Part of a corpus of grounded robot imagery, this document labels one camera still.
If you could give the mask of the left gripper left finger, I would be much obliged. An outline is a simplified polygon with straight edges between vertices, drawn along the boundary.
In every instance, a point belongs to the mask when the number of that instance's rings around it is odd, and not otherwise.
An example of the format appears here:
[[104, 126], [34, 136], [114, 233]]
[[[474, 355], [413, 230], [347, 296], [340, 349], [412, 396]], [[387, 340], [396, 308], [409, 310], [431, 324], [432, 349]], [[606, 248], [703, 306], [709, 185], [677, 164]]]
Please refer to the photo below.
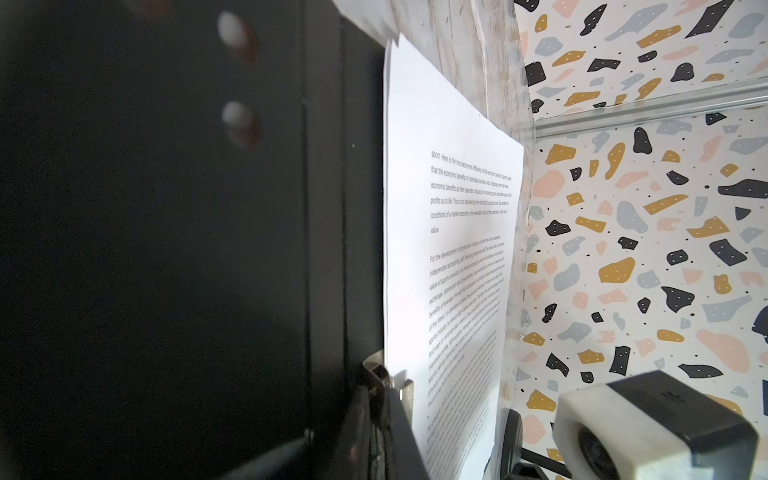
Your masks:
[[367, 387], [353, 390], [350, 404], [341, 422], [324, 479], [367, 480], [370, 473], [371, 442], [370, 394]]

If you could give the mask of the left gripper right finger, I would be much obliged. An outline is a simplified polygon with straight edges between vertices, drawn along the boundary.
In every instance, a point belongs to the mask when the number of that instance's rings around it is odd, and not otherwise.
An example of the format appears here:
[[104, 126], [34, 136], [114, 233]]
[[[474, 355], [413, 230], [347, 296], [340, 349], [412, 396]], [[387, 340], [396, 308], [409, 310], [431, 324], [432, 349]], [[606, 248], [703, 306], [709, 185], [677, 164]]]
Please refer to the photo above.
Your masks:
[[384, 393], [383, 436], [386, 479], [429, 479], [399, 392], [392, 388]]

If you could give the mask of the orange folder black inside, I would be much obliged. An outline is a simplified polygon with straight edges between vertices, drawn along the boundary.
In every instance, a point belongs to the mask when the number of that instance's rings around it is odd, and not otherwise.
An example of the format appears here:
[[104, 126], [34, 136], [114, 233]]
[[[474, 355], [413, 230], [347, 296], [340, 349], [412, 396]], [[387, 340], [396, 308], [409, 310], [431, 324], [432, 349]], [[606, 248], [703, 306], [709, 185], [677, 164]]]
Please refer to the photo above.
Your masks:
[[383, 53], [333, 1], [2, 3], [3, 478], [324, 479]]

